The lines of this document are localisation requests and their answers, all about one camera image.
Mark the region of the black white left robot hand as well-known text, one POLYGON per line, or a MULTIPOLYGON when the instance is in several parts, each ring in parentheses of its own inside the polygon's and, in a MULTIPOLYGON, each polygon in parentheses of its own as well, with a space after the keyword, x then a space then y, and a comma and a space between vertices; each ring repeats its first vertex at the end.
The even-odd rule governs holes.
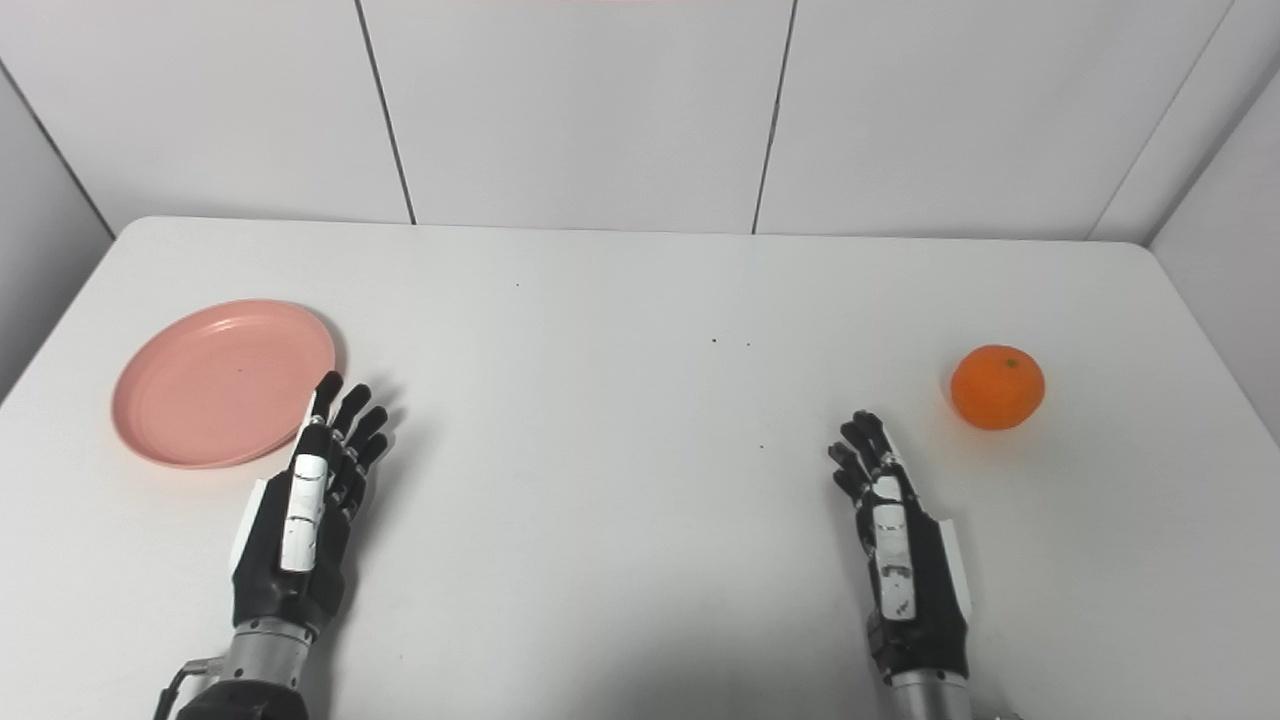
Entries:
POLYGON ((230 559, 232 623, 273 619, 317 635, 346 594, 342 570, 372 468, 390 446, 385 407, 330 370, 315 387, 285 466, 250 493, 230 559))

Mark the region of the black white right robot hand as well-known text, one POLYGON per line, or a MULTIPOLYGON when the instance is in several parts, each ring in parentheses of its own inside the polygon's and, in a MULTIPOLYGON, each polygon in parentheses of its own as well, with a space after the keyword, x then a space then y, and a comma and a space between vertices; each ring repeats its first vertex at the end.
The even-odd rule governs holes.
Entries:
POLYGON ((943 525, 923 506, 884 424, 858 410, 828 447, 867 556, 873 610, 867 635, 886 683, 906 673, 968 679, 969 624, 943 525))

